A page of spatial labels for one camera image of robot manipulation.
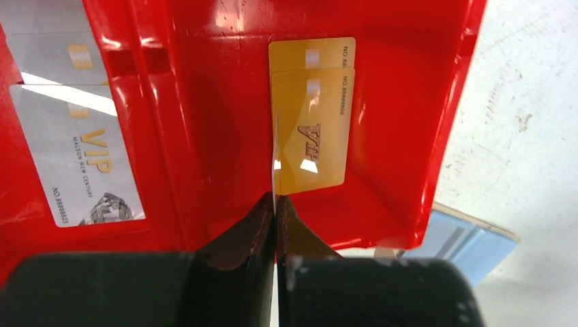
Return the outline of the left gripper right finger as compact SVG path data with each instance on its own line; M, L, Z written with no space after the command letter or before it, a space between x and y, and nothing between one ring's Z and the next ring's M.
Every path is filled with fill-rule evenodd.
M328 326L331 299L323 274L341 259L299 216L288 196L276 201L277 295L280 326Z

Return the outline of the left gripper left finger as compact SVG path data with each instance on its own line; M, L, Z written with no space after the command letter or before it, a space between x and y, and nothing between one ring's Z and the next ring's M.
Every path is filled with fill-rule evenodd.
M194 253L181 326L269 326L275 261L273 195Z

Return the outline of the beige card holder wallet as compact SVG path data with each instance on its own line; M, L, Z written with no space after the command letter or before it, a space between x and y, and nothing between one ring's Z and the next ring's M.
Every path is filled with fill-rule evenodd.
M456 266L475 286L520 243L515 233L494 223L434 203L421 246L411 249L377 247L376 258L435 258Z

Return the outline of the gold striped credit card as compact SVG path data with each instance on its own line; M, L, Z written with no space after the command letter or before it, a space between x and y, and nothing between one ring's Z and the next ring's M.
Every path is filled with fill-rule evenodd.
M344 183L354 80L352 68L271 76L277 193L288 195Z

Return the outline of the silver VIP credit card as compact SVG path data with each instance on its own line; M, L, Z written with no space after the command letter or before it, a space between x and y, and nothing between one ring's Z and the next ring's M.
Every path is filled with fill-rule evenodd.
M10 87L55 225L144 219L110 88Z

